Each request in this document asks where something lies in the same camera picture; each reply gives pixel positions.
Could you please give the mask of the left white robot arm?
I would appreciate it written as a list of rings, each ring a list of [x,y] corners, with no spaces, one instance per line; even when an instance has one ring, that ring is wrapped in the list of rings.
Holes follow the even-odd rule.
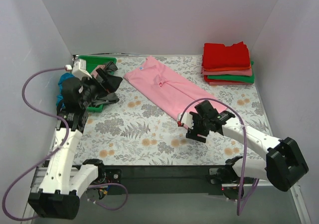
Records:
[[[28,197],[28,203],[41,218],[72,220],[78,213],[81,196],[90,185],[101,185],[107,191],[109,181],[100,159],[87,159],[74,177],[70,174],[87,123],[87,108],[97,98],[114,94],[122,80],[102,68],[96,76],[86,71],[73,72],[60,80],[62,98],[56,115],[60,121],[54,132],[53,154],[38,190]]]

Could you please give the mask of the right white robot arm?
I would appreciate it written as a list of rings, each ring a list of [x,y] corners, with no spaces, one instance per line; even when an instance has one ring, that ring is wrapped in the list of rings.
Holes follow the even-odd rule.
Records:
[[[309,167],[294,139],[280,139],[246,126],[234,110],[218,112],[211,101],[195,100],[194,112],[184,110],[178,115],[178,126],[187,127],[186,138],[205,143],[210,132],[219,133],[238,141],[245,150],[251,149],[261,157],[260,160],[250,160],[243,153],[229,159],[215,174],[217,179],[239,180],[240,183],[246,177],[261,179],[286,192],[308,173]]]

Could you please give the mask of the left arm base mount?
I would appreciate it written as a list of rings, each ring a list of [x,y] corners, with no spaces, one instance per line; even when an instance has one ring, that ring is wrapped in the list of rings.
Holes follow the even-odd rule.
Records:
[[[88,189],[86,194],[89,198],[102,200],[106,196],[121,195],[123,190],[119,186],[109,185],[110,183],[121,182],[121,171],[119,169],[107,169],[100,177],[94,180],[90,186],[102,185],[95,189]]]

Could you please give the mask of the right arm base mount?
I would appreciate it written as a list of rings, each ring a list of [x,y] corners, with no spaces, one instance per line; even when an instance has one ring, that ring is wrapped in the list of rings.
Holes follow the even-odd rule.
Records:
[[[209,169],[208,181],[211,184],[219,185],[223,196],[226,198],[237,201],[240,177],[231,168],[212,168]]]

